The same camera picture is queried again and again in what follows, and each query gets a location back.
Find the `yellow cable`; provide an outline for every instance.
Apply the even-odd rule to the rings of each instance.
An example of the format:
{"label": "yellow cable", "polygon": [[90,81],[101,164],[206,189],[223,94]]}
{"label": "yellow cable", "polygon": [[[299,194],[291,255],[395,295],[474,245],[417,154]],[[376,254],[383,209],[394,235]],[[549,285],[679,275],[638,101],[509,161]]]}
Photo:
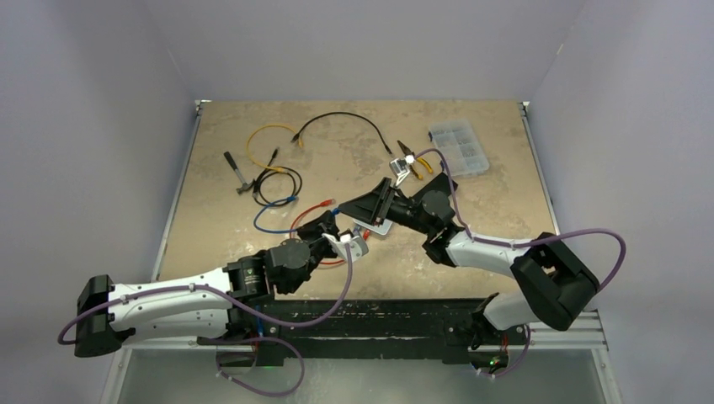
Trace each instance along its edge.
{"label": "yellow cable", "polygon": [[[256,166],[262,167],[262,168],[266,168],[266,169],[268,169],[268,170],[277,171],[278,173],[283,173],[283,172],[285,171],[284,169],[282,169],[282,168],[280,168],[280,167],[267,166],[267,165],[265,165],[265,164],[259,162],[258,160],[256,160],[256,159],[253,157],[253,154],[250,152],[250,141],[253,139],[253,136],[257,135],[258,132],[260,132],[261,130],[267,129],[267,128],[283,128],[283,129],[287,129],[287,130],[289,130],[289,131],[293,134],[293,136],[297,133],[297,130],[293,129],[291,126],[284,125],[284,124],[267,124],[267,125],[263,125],[263,126],[259,127],[258,129],[256,129],[256,130],[248,137],[248,140],[246,141],[246,154],[248,154],[248,158],[249,158],[250,161],[253,162],[253,164],[255,164]],[[302,147],[302,139],[298,139],[297,145],[298,145],[299,147]]]}

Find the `beige table surface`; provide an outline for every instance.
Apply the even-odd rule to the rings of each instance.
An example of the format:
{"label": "beige table surface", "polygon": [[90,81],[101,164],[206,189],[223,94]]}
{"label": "beige table surface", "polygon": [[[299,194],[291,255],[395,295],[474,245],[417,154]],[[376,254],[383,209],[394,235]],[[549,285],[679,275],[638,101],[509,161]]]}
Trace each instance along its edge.
{"label": "beige table surface", "polygon": [[[245,153],[245,142],[261,125],[285,123],[299,129],[318,114],[343,110],[369,117],[380,127],[390,148],[398,154],[397,139],[416,152],[430,147],[429,124],[466,118],[482,143],[491,167],[477,177],[458,178],[457,196],[464,219],[472,229],[496,237],[536,237],[553,231],[553,224],[531,154],[530,143],[514,101],[296,101],[212,102],[205,104],[198,134],[176,208],[161,267],[160,280],[195,275],[276,246],[284,235],[253,228],[258,212],[250,194],[238,195],[235,173],[222,154],[230,151],[244,177],[255,178],[262,168]],[[383,177],[392,177],[391,159],[366,122],[348,116],[330,116],[311,124],[305,147],[290,143],[287,130],[270,128],[255,136],[251,150],[267,160],[276,146],[274,163],[292,167],[304,178],[297,203],[269,210],[260,224],[286,229],[304,209],[322,200],[353,199],[372,190]],[[427,160],[439,171],[436,155]],[[425,173],[424,168],[417,169]],[[410,176],[402,185],[411,195],[424,181]],[[291,190],[286,176],[264,183],[269,199]],[[338,216],[341,230],[351,220]],[[394,226],[382,239],[368,240],[370,252],[354,266],[349,298],[455,298],[483,297],[516,289],[502,275],[476,268],[436,265],[420,247],[425,237]],[[344,265],[320,267],[292,296],[299,299],[334,299],[344,287]]]}

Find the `black cable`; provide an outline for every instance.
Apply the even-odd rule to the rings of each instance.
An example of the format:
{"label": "black cable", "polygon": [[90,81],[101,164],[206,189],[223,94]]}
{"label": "black cable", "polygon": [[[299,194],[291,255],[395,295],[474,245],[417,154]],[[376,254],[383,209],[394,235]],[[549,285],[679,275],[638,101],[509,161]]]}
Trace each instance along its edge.
{"label": "black cable", "polygon": [[[275,158],[278,156],[278,148],[276,147],[275,150],[273,151],[273,155],[270,157],[270,160],[268,161],[267,166],[272,166],[273,161]],[[265,198],[265,195],[263,195],[263,190],[261,187],[263,186],[263,183],[265,182],[266,179],[274,176],[275,174],[283,174],[287,175],[290,177],[290,180],[292,180],[292,191],[290,192],[290,195],[288,196],[297,196],[300,191],[302,191],[302,176],[294,169],[290,167],[282,167],[278,166],[280,168],[283,168],[285,171],[280,172],[280,171],[274,171],[274,170],[268,170],[265,168],[257,178],[255,178],[255,182],[253,183],[253,200],[255,200],[255,203],[260,205],[260,206],[267,206],[270,204],[273,204],[274,201],[269,200]],[[273,204],[272,206],[285,206],[289,204],[290,201],[285,201],[285,202],[279,202],[277,204]]]}
{"label": "black cable", "polygon": [[314,121],[316,121],[316,120],[319,120],[320,118],[324,118],[324,117],[329,116],[329,115],[349,115],[349,116],[354,116],[355,118],[360,118],[361,120],[367,121],[367,123],[369,123],[370,125],[372,125],[372,127],[375,128],[375,130],[377,131],[377,135],[380,137],[381,144],[384,145],[384,150],[386,150],[386,152],[389,153],[390,156],[393,155],[392,149],[390,149],[389,146],[386,145],[386,142],[384,141],[384,136],[381,134],[381,131],[379,130],[379,128],[377,127],[377,125],[374,124],[374,122],[372,122],[371,120],[368,120],[367,118],[365,118],[365,117],[362,116],[362,115],[353,114],[353,113],[351,113],[351,112],[345,112],[345,111],[333,111],[333,112],[328,112],[328,113],[326,113],[326,114],[318,115],[318,116],[316,116],[315,118],[312,118],[311,120],[308,120],[308,121],[300,128],[300,130],[297,131],[297,133],[295,134],[295,136],[293,136],[293,138],[292,138],[292,140],[291,140],[290,142],[295,143],[298,139],[300,139],[300,136],[302,136],[302,132],[305,131],[305,128],[306,128],[309,124],[311,124],[312,122],[314,122]]}

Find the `clear plastic container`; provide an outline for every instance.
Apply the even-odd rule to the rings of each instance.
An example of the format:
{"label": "clear plastic container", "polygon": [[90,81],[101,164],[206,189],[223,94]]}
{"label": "clear plastic container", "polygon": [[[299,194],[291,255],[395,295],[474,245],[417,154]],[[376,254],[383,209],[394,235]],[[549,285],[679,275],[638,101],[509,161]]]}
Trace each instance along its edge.
{"label": "clear plastic container", "polygon": [[468,120],[449,120],[429,126],[429,139],[444,153],[453,177],[488,170],[488,159]]}

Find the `metal frame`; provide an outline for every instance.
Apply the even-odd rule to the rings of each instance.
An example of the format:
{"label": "metal frame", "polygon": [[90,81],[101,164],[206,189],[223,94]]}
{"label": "metal frame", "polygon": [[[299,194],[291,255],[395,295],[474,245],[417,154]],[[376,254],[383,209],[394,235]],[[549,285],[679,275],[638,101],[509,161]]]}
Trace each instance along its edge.
{"label": "metal frame", "polygon": [[[181,195],[181,189],[184,184],[184,178],[186,175],[186,170],[188,169],[189,159],[191,152],[193,151],[194,142],[196,134],[198,133],[201,115],[203,114],[203,104],[210,102],[210,100],[198,100],[196,101],[196,121],[194,124],[194,130],[191,134],[191,142],[188,152],[186,153],[186,158],[184,159],[184,166],[181,172],[181,176],[176,188],[176,193],[173,197],[173,203],[171,204],[171,209],[168,214],[168,220],[164,228],[161,246],[157,255],[157,260],[154,264],[152,271],[152,279],[157,280],[159,274],[161,273],[161,266],[163,262],[164,253],[166,252],[166,243],[168,239],[168,234],[173,224],[173,216],[176,211],[176,206],[179,202],[179,196]],[[556,233],[560,233],[560,229],[557,224],[555,217],[555,211],[552,206],[551,197],[548,193],[548,187],[546,181],[543,178],[543,172],[541,170],[541,162],[538,159],[538,154],[535,149],[533,142],[533,136],[530,133],[530,127],[528,124],[528,117],[526,113],[526,105],[519,103],[520,116],[523,120],[523,125],[525,128],[525,133],[528,136],[528,142],[530,143],[530,149],[533,153],[533,158],[535,160],[535,166],[538,170],[538,176],[541,179],[541,186],[543,187],[543,193],[546,196],[546,202],[548,205],[548,210],[551,214],[551,219]],[[605,334],[602,328],[602,322],[599,319],[599,314],[597,311],[588,312],[581,314],[578,319],[573,323],[570,329],[566,332],[555,331],[542,322],[532,323],[530,325],[531,343],[530,349],[538,350],[553,350],[553,349],[584,349],[589,350],[593,355],[594,366],[597,371],[597,376],[602,387],[603,397],[607,404],[621,404],[621,393],[615,381],[615,376],[610,365],[610,357],[608,356],[607,342],[605,340]],[[140,343],[132,344],[130,348],[122,348],[120,351],[115,353],[111,367],[109,368],[109,376],[107,378],[106,386],[104,387],[104,393],[101,398],[102,404],[113,404],[119,400],[121,388],[124,384],[126,370],[128,364],[131,360],[131,354],[134,350],[210,350],[216,351],[217,349],[226,351],[249,351],[251,348],[248,346],[235,346],[228,345],[222,347],[215,346],[203,346],[198,345],[195,338],[163,338],[149,341],[142,341]]]}

